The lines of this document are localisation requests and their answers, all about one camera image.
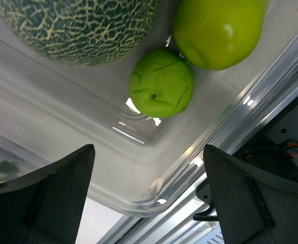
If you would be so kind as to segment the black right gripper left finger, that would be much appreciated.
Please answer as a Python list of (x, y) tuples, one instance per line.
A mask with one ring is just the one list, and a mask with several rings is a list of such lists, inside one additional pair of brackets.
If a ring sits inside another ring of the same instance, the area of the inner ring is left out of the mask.
[(0, 184), (0, 243), (75, 243), (95, 148)]

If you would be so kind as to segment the green netted melon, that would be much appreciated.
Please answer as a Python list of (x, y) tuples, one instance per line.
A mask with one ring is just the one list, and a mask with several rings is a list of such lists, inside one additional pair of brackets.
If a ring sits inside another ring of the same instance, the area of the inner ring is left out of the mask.
[(118, 62), (147, 37), (157, 1), (0, 1), (10, 31), (40, 56), (70, 66)]

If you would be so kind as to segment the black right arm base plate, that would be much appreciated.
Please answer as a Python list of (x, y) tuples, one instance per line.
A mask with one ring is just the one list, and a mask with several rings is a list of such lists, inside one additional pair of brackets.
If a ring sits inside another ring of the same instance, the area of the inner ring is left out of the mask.
[[(284, 179), (298, 182), (298, 97), (233, 155), (236, 159)], [(208, 178), (196, 195), (209, 205), (196, 221), (218, 221)]]

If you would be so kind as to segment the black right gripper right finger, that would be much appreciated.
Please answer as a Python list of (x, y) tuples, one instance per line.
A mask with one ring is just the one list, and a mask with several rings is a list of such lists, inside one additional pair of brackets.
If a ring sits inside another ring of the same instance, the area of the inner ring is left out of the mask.
[(204, 163), (225, 243), (298, 243), (298, 182), (213, 145)]

